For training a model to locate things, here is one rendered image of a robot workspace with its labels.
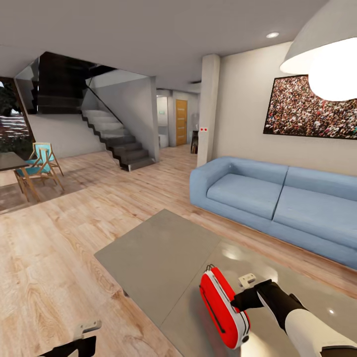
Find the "radio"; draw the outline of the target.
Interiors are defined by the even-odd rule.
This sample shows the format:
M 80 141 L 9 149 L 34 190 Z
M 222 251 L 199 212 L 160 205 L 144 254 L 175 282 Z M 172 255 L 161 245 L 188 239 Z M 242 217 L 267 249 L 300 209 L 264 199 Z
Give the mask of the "radio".
M 236 295 L 217 267 L 205 270 L 200 292 L 217 330 L 230 349 L 249 340 L 250 319 L 245 311 L 230 304 Z

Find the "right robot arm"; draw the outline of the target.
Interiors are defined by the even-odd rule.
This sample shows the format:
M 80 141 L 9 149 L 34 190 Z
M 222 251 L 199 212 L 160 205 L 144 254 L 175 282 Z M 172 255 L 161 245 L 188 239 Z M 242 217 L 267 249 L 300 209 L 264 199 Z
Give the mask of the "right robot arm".
M 255 280 L 252 273 L 238 279 L 241 293 L 232 306 L 240 311 L 265 307 L 301 357 L 357 357 L 357 343 L 321 321 L 294 294 L 286 294 L 272 279 L 250 288 Z

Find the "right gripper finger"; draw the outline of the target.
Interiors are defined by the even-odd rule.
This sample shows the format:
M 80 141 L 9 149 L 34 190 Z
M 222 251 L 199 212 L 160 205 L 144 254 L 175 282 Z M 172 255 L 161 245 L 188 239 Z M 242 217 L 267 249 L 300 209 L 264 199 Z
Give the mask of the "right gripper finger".
M 238 307 L 238 305 L 237 305 L 237 303 L 236 303 L 235 300 L 231 301 L 230 304 L 231 304 L 232 306 L 234 306 L 234 307 L 237 307 L 237 308 L 239 309 L 239 307 Z

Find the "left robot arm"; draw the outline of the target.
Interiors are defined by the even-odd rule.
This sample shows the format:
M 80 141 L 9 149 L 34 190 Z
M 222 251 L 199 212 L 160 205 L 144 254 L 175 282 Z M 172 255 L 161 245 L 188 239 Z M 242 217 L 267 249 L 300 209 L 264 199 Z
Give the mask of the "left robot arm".
M 80 323 L 75 327 L 72 342 L 67 342 L 53 348 L 52 351 L 40 357 L 92 357 L 95 354 L 96 337 L 84 338 L 83 333 L 97 330 L 101 327 L 100 319 Z

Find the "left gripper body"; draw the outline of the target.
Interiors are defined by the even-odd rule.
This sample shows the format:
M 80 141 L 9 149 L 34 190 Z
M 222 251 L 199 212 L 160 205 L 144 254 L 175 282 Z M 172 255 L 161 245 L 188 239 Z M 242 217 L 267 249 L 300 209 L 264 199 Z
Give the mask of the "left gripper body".
M 79 344 L 81 347 L 80 357 L 92 357 L 95 354 L 96 337 L 97 336 L 92 336 L 86 339 L 79 339 L 75 341 L 75 343 Z

